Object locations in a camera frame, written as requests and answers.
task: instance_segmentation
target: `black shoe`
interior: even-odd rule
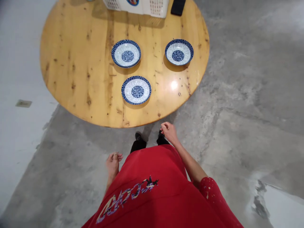
[[[143,140],[142,135],[138,132],[135,133],[135,139],[138,140]]]
[[[165,135],[162,134],[161,130],[159,130],[159,132],[158,132],[158,138],[165,138]]]

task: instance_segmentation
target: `fingers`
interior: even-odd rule
[[[167,128],[169,128],[169,126],[171,125],[171,123],[169,123],[169,122],[164,122],[162,124],[164,124]]]
[[[118,160],[118,153],[115,153],[115,154],[114,154],[113,160],[116,160],[116,161]]]
[[[123,154],[119,154],[118,152],[114,152],[109,155],[107,161],[118,160],[119,162],[124,158]]]
[[[113,159],[114,154],[115,154],[115,153],[110,154],[107,160],[112,160],[112,159]]]
[[[168,131],[168,128],[164,123],[162,123],[161,126],[162,126],[162,132],[167,132]]]

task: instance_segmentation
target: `basket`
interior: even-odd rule
[[[128,11],[165,18],[169,0],[103,0],[110,10]]]

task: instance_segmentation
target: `red t-shirt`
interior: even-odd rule
[[[199,189],[187,180],[171,145],[131,153],[98,211],[82,228],[243,227],[216,182],[203,178]]]

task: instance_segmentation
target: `forearm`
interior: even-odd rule
[[[199,183],[204,177],[208,177],[197,161],[194,160],[179,141],[172,142],[172,144],[179,153],[189,176],[193,178],[195,183]]]
[[[114,179],[115,179],[115,176],[109,176],[108,177],[107,186],[106,186],[105,192],[104,192],[105,194],[107,193],[107,191],[108,191],[109,187],[111,186]]]

